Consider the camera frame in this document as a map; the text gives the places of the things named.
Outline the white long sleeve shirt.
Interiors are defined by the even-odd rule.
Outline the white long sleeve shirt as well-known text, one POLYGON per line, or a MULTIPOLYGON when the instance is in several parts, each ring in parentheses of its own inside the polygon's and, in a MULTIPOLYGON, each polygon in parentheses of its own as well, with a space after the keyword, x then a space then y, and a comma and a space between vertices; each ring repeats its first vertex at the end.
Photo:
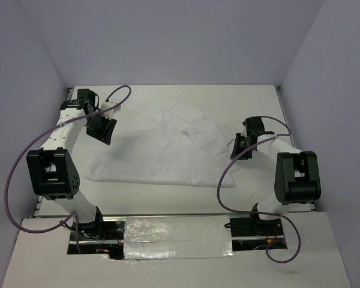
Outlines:
POLYGON ((193 187, 217 186, 230 162, 228 141, 205 112, 173 99, 135 92, 119 116, 111 144, 94 146, 85 177, 193 187))

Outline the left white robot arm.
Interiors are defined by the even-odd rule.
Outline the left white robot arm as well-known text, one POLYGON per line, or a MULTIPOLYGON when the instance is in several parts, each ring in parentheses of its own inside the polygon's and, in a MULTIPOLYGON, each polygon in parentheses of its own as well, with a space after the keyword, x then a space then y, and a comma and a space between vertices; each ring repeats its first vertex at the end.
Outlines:
POLYGON ((34 193, 53 201, 67 213, 75 212, 79 233, 98 239, 106 231, 100 209, 80 191, 80 175, 71 157, 82 129, 88 136, 110 144, 117 121, 113 118, 118 105, 109 100, 96 108, 97 94, 80 89, 78 98, 65 100, 60 106, 58 127, 38 150, 26 156, 34 193))

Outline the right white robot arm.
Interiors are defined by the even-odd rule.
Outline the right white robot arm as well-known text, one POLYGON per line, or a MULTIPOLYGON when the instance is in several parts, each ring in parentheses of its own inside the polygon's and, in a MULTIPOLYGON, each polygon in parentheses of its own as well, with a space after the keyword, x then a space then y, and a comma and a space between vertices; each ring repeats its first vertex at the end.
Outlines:
POLYGON ((276 134, 267 131, 264 116, 252 116, 244 120, 244 132, 237 133, 230 158, 244 161, 253 157, 254 151, 267 156, 275 164, 274 192, 264 201, 253 206, 248 227, 257 235, 263 234, 280 215, 299 204, 320 199, 321 184, 317 155, 287 144, 276 134))

